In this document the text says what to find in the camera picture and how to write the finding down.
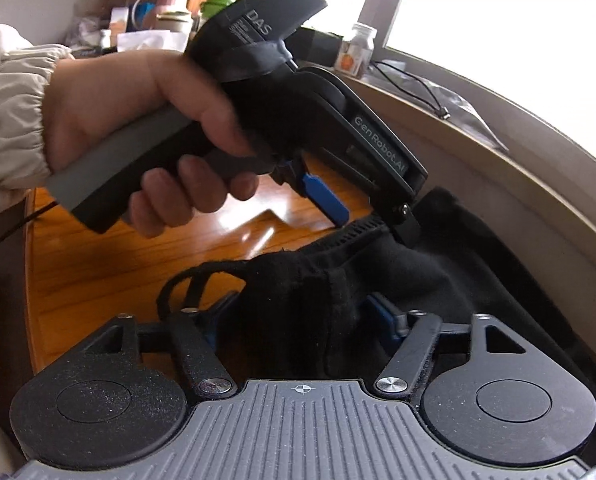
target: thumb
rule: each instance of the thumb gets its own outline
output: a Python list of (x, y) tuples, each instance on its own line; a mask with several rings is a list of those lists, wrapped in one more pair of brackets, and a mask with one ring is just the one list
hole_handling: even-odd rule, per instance
[(233, 105), (218, 84), (188, 57), (150, 50), (149, 67), (162, 95), (188, 118), (200, 121), (207, 138), (235, 156), (255, 155)]

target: white jacket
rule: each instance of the white jacket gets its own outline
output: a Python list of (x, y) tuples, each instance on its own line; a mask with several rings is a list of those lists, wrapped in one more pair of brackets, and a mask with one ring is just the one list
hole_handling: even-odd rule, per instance
[(0, 25), (0, 211), (49, 175), (42, 98), (56, 62), (67, 57), (65, 46), (32, 46), (13, 27)]

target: ridged surface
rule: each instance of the ridged surface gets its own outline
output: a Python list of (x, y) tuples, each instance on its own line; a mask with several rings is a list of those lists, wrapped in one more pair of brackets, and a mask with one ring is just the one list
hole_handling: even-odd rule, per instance
[(20, 480), (438, 479), (570, 480), (575, 460), (537, 470), (470, 462), (438, 444), (402, 402), (374, 399), (356, 381), (249, 381), (204, 402), (169, 444), (108, 471), (30, 462)]

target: wooden table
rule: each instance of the wooden table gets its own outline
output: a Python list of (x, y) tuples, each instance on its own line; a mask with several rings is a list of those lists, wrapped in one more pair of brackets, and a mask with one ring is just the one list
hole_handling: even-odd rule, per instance
[[(315, 161), (309, 165), (353, 218), (369, 212), (366, 197), (355, 187)], [(51, 200), (45, 190), (38, 190), (34, 207)], [(57, 207), (36, 221), (28, 236), (27, 332), (34, 370), (46, 367), (116, 314), (131, 313), (140, 322), (156, 320), (156, 296), (181, 270), (208, 260), (295, 250), (331, 230), (311, 202), (269, 177), (261, 179), (251, 200), (229, 198), (217, 213), (199, 214), (190, 224), (152, 240), (121, 222), (104, 235), (94, 234)], [(236, 278), (214, 276), (203, 305), (241, 287)]]

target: silver bolt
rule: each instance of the silver bolt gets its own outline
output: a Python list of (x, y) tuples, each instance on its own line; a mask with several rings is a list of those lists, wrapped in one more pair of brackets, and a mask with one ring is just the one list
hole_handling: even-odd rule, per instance
[(376, 381), (376, 388), (386, 394), (399, 394), (407, 389), (407, 382), (399, 377), (382, 377)]
[(198, 387), (203, 394), (207, 395), (220, 395), (226, 394), (232, 387), (231, 381), (223, 379), (222, 377), (213, 377), (205, 379)]

